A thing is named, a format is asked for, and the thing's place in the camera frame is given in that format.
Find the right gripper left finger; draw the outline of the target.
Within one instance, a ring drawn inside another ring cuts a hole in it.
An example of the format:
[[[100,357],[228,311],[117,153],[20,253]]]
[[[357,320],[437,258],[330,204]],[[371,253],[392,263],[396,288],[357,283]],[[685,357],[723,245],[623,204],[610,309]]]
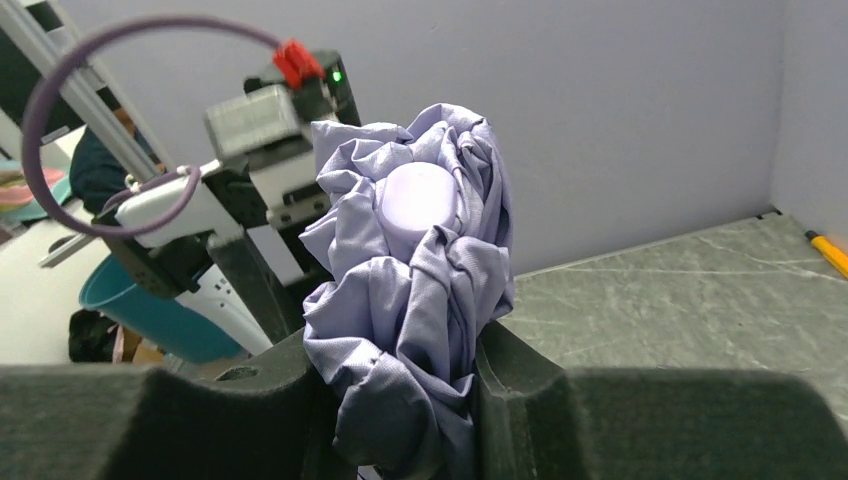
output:
[[[239,398],[234,455],[239,479],[356,479],[333,447],[338,406],[311,364],[300,331],[235,365],[215,387]]]

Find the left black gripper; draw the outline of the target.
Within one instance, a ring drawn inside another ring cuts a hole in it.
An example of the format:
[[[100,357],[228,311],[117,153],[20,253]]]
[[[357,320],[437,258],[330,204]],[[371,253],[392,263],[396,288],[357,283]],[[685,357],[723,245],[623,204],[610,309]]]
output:
[[[330,207],[328,195],[314,181],[295,187],[274,185],[272,207],[249,175],[220,169],[205,176],[205,186],[235,220],[233,234],[214,233],[206,244],[214,263],[234,287],[272,344],[304,325],[301,302],[310,287],[330,278],[330,274],[299,241],[305,227],[322,217]],[[248,231],[269,227],[284,243],[282,251],[293,256],[302,272],[293,280],[281,281]]]

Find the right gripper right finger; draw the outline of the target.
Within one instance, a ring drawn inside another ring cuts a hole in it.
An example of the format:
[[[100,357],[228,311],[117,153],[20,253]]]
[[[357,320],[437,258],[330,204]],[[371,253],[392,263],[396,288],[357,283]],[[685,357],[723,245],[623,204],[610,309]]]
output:
[[[476,349],[475,428],[482,479],[560,479],[569,455],[564,371],[499,322]]]

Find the lilac umbrella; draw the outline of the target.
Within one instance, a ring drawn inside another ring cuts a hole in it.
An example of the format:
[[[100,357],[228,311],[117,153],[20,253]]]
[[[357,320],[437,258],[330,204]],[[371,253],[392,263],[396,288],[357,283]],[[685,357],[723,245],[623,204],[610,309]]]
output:
[[[333,445],[389,479],[477,477],[473,363],[483,328],[511,312],[512,205],[490,122],[435,104],[408,126],[312,124],[330,210],[300,235],[330,273],[303,303],[303,345],[339,397]],[[389,177],[447,175],[447,218],[406,244],[379,219]]]

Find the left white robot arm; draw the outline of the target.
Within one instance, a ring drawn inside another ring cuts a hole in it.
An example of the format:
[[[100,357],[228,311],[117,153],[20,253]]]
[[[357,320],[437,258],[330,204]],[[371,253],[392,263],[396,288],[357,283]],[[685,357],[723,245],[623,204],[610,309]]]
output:
[[[209,108],[215,153],[184,173],[130,182],[97,223],[134,232],[108,247],[153,294],[176,298],[251,354],[298,332],[302,302],[329,273],[301,244],[330,207],[316,183],[311,125],[360,118],[339,52],[291,42]]]

